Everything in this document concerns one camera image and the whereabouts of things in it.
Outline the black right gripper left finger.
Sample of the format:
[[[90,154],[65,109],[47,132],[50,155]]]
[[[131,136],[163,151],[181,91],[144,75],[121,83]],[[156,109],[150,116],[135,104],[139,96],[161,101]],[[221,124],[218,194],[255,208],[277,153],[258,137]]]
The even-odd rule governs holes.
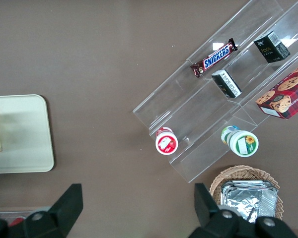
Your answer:
[[[83,210],[82,185],[72,184],[48,211],[39,211],[9,228],[10,238],[65,238]]]

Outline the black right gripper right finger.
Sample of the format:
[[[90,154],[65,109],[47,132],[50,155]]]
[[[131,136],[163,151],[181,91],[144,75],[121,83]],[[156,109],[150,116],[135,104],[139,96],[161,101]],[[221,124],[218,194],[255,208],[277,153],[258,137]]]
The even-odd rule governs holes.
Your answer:
[[[282,220],[259,217],[250,223],[236,213],[220,209],[203,183],[194,187],[194,206],[200,223],[191,238],[295,238],[296,234]]]

